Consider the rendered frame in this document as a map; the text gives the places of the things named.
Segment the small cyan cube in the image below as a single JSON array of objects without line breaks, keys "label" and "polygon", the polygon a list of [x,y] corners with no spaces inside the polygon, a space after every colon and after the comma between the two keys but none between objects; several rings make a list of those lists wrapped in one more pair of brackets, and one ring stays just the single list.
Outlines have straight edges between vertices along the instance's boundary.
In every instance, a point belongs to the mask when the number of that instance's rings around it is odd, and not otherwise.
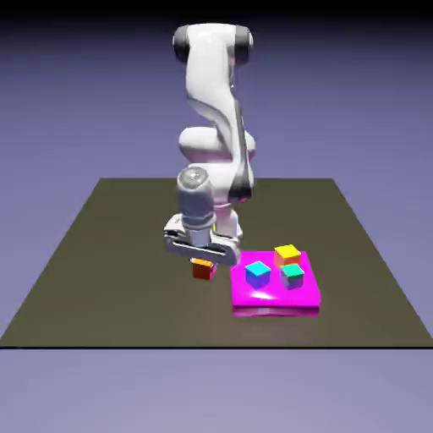
[{"label": "small cyan cube", "polygon": [[271,268],[262,261],[250,263],[245,267],[245,281],[253,289],[262,289],[271,280]]}]

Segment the small orange cube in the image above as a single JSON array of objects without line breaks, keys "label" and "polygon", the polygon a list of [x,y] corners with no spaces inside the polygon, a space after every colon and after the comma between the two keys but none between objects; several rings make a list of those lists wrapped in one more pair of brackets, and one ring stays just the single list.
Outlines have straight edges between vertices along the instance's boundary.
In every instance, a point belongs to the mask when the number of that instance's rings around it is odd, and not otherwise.
[{"label": "small orange cube", "polygon": [[196,279],[210,281],[217,270],[217,265],[208,260],[191,258],[192,274]]}]

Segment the small yellow cube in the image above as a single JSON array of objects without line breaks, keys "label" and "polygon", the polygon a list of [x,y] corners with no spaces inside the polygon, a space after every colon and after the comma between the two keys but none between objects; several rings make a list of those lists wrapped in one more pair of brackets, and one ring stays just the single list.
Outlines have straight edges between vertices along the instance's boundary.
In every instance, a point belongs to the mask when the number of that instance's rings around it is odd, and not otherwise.
[{"label": "small yellow cube", "polygon": [[299,264],[301,252],[293,244],[280,245],[274,248],[274,261],[277,267]]}]

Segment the large magenta box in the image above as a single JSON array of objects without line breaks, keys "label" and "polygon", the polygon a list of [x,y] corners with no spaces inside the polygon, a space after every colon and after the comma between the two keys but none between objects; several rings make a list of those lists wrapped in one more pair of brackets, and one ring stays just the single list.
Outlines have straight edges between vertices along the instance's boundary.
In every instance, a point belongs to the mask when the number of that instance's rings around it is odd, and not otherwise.
[{"label": "large magenta box", "polygon": [[[271,268],[271,280],[262,289],[253,289],[245,281],[245,267],[262,261]],[[239,263],[231,268],[233,313],[248,315],[317,315],[321,306],[321,293],[306,252],[301,251],[299,263],[304,271],[301,288],[287,289],[281,280],[280,268],[274,261],[273,251],[246,250]]]}]

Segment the small green cube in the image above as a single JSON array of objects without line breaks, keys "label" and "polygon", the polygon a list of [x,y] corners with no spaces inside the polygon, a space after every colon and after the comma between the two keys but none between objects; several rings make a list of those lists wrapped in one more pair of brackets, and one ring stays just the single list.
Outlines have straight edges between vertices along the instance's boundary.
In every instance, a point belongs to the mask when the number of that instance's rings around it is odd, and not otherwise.
[{"label": "small green cube", "polygon": [[293,263],[281,266],[281,280],[287,289],[301,288],[304,283],[304,271],[299,264]]}]

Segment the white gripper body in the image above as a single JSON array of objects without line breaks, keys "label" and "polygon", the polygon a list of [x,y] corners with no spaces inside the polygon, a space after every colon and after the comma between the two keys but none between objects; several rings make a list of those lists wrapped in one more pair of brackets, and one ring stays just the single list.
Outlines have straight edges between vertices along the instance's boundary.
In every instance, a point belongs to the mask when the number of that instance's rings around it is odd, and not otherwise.
[{"label": "white gripper body", "polygon": [[194,246],[181,233],[164,233],[163,240],[169,252],[187,256],[190,259],[195,258],[225,266],[235,266],[240,258],[238,244],[232,238],[214,233],[211,233],[211,240],[205,246]]}]

